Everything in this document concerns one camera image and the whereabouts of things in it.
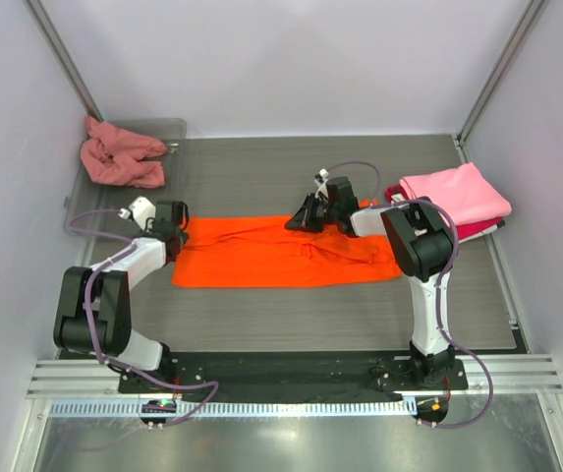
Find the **orange t shirt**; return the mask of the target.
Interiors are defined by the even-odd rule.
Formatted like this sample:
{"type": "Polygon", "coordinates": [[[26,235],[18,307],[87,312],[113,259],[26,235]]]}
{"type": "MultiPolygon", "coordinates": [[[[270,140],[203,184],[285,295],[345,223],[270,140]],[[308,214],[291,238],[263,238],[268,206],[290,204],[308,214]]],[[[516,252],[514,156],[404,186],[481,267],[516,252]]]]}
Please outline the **orange t shirt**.
{"type": "Polygon", "coordinates": [[[171,282],[179,288],[315,288],[403,275],[383,236],[285,228],[287,215],[195,217],[171,282]]]}

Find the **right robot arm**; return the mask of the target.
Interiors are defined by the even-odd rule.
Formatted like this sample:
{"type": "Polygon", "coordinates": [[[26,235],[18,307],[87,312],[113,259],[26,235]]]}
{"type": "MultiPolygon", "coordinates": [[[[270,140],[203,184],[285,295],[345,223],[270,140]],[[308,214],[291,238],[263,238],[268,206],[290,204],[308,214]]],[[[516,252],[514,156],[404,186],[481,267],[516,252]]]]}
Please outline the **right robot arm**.
{"type": "Polygon", "coordinates": [[[334,225],[349,237],[386,237],[411,288],[411,380],[420,388],[436,386],[455,366],[447,286],[457,254],[457,235],[427,198],[361,208],[348,178],[318,177],[315,182],[317,191],[306,196],[285,228],[320,233],[334,225]]]}

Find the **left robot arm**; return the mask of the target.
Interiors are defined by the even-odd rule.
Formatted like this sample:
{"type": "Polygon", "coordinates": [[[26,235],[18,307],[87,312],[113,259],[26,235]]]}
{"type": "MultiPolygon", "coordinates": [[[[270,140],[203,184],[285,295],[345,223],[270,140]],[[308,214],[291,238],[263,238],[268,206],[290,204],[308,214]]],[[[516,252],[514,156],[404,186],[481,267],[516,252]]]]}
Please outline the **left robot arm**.
{"type": "Polygon", "coordinates": [[[65,271],[53,328],[55,345],[67,352],[93,355],[122,377],[141,378],[153,391],[168,390],[176,379],[170,348],[133,329],[131,291],[147,276],[176,261],[189,239],[189,223],[185,203],[154,204],[145,197],[119,209],[76,216],[70,223],[74,231],[127,246],[100,263],[65,271]],[[83,218],[106,212],[134,223],[139,235],[128,238],[77,225],[83,218]]]}

